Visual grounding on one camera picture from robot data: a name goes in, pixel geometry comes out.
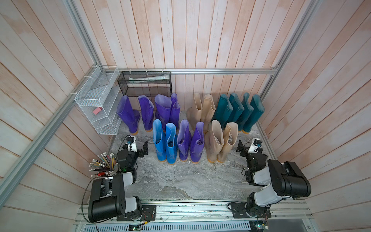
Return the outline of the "teal boot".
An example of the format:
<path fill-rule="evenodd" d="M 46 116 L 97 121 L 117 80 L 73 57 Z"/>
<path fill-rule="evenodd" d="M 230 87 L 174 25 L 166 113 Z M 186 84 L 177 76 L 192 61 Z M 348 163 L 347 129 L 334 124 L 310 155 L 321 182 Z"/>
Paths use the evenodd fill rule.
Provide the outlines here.
<path fill-rule="evenodd" d="M 251 99 L 251 102 L 250 102 L 250 105 L 254 109 L 253 109 L 250 117 L 248 118 L 248 120 L 244 124 L 243 130 L 242 130 L 242 132 L 246 133 L 246 134 L 251 132 L 252 126 L 257 123 L 257 121 L 260 119 L 260 117 L 265 112 L 265 108 L 264 108 L 264 106 L 261 102 L 260 96 L 257 95 L 257 94 L 253 95 L 253 97 Z"/>
<path fill-rule="evenodd" d="M 238 125 L 238 131 L 242 131 L 243 126 L 245 125 L 245 123 L 247 122 L 247 120 L 249 119 L 254 110 L 254 107 L 251 106 L 249 103 L 249 97 L 250 97 L 249 93 L 243 94 L 242 106 L 244 107 L 244 110 L 242 111 L 241 115 L 236 121 Z"/>
<path fill-rule="evenodd" d="M 237 122 L 238 118 L 241 116 L 241 114 L 244 111 L 244 107 L 240 101 L 239 96 L 236 93 L 230 94 L 229 101 L 233 107 L 233 110 L 227 120 L 227 123 Z"/>
<path fill-rule="evenodd" d="M 218 106 L 213 116 L 213 120 L 217 120 L 221 127 L 224 129 L 227 120 L 229 119 L 233 107 L 226 94 L 221 94 L 218 102 Z"/>

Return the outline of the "large beige boot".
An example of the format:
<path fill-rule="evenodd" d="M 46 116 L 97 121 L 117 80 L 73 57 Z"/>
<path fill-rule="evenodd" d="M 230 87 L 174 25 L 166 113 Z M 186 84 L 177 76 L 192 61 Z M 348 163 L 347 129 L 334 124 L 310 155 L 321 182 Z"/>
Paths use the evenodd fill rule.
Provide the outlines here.
<path fill-rule="evenodd" d="M 223 130 L 219 121 L 213 120 L 211 129 L 205 135 L 206 156 L 210 163 L 217 161 L 218 155 L 224 146 Z"/>

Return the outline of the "large purple boot front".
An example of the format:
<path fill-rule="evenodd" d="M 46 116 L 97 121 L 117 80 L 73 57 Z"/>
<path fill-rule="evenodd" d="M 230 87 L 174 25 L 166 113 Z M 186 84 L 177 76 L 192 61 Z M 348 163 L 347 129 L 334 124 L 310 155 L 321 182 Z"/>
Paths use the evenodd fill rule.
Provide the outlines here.
<path fill-rule="evenodd" d="M 193 163 L 198 163 L 201 159 L 204 149 L 203 122 L 197 122 L 196 128 L 190 144 L 190 156 Z"/>

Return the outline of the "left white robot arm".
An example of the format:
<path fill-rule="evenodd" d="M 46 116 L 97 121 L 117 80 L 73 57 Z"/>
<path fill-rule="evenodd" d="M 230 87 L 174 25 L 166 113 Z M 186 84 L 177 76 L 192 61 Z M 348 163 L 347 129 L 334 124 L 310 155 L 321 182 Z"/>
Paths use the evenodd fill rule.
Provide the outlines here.
<path fill-rule="evenodd" d="M 113 218 L 118 221 L 145 220 L 138 196 L 127 197 L 125 187 L 137 179 L 137 159 L 148 155 L 148 142 L 137 149 L 135 142 L 128 142 L 117 152 L 117 163 L 110 176 L 99 177 L 92 181 L 88 204 L 88 223 L 101 223 Z"/>

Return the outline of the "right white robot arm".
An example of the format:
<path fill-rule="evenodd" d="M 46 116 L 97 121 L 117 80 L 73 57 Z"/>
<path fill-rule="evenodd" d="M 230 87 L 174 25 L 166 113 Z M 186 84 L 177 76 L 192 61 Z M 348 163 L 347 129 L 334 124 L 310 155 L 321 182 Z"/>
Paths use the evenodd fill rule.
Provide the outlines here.
<path fill-rule="evenodd" d="M 298 165 L 291 161 L 268 159 L 263 154 L 262 141 L 255 139 L 250 146 L 238 142 L 236 151 L 246 159 L 247 169 L 242 171 L 249 185 L 261 187 L 247 198 L 245 209 L 257 214 L 266 212 L 270 206 L 290 198 L 308 197 L 312 188 Z"/>

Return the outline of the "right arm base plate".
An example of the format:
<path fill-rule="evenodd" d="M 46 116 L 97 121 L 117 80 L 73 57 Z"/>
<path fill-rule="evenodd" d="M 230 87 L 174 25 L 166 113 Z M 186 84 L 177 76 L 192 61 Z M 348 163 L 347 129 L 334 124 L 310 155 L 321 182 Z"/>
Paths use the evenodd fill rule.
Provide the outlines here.
<path fill-rule="evenodd" d="M 233 218 L 271 218 L 269 208 L 260 206 L 250 206 L 248 203 L 231 202 L 227 205 L 231 210 Z"/>

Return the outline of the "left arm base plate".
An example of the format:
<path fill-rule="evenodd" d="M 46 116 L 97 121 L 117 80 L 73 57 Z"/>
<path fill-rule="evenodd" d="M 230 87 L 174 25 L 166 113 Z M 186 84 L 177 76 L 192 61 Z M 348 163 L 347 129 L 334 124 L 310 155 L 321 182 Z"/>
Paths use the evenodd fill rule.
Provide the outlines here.
<path fill-rule="evenodd" d="M 157 206 L 156 205 L 140 205 L 135 211 L 125 213 L 117 217 L 117 221 L 124 222 L 151 222 L 156 219 Z"/>

